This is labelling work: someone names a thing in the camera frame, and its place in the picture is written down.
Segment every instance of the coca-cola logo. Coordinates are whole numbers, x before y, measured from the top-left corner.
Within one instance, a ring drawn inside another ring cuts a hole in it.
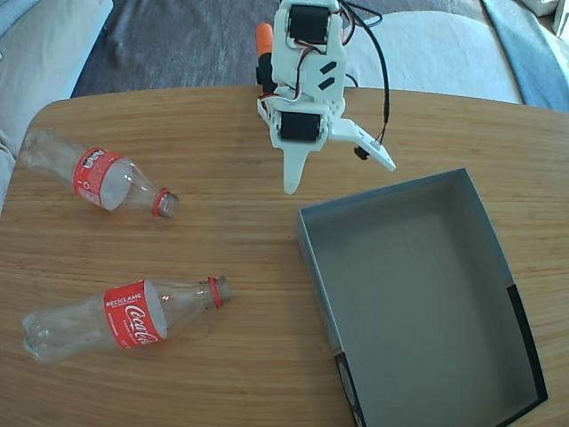
[[[105,151],[103,151],[102,149],[98,149],[96,151],[94,151],[83,163],[83,167],[85,169],[91,169],[92,166],[95,164],[95,162],[97,161],[97,159],[99,157],[101,157],[103,154],[105,154]]]
[[[150,344],[158,341],[158,338],[151,334],[146,327],[145,317],[147,313],[136,305],[127,305],[124,308],[124,314],[130,321],[131,330],[134,332],[134,338],[140,344]]]

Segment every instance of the open box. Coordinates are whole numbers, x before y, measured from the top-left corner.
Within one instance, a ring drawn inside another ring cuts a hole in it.
[[[301,209],[299,241],[358,425],[508,425],[547,399],[465,169]]]

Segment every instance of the red bottle label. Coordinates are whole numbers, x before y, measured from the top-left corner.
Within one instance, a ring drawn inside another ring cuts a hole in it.
[[[150,318],[144,280],[109,289],[103,297],[103,305],[108,326],[124,349],[163,340]]]
[[[89,149],[81,156],[73,173],[75,193],[88,202],[103,207],[100,190],[108,169],[122,156],[105,149]]]

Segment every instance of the wood grain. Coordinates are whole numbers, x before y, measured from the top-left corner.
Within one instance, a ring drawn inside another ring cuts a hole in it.
[[[569,425],[569,117],[393,94],[389,173],[348,144],[313,155],[293,196],[254,87],[119,93],[52,104],[32,127],[124,153],[180,196],[171,221],[108,214],[18,166],[0,220],[0,425],[351,426],[294,236],[300,207],[466,166],[524,299],[549,401],[521,426]],[[381,93],[348,91],[377,132]],[[41,366],[30,310],[138,278],[228,275],[224,311],[169,342]]]

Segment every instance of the coca-cola bottle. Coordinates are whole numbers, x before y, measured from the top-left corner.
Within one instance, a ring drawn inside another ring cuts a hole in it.
[[[73,305],[32,311],[22,321],[24,349],[39,362],[51,362],[162,341],[174,326],[220,308],[230,297],[225,278],[194,284],[147,278]]]
[[[51,130],[28,133],[20,158],[28,169],[62,181],[80,198],[108,211],[126,206],[171,218],[178,205],[175,195],[156,187],[129,159],[67,141]]]

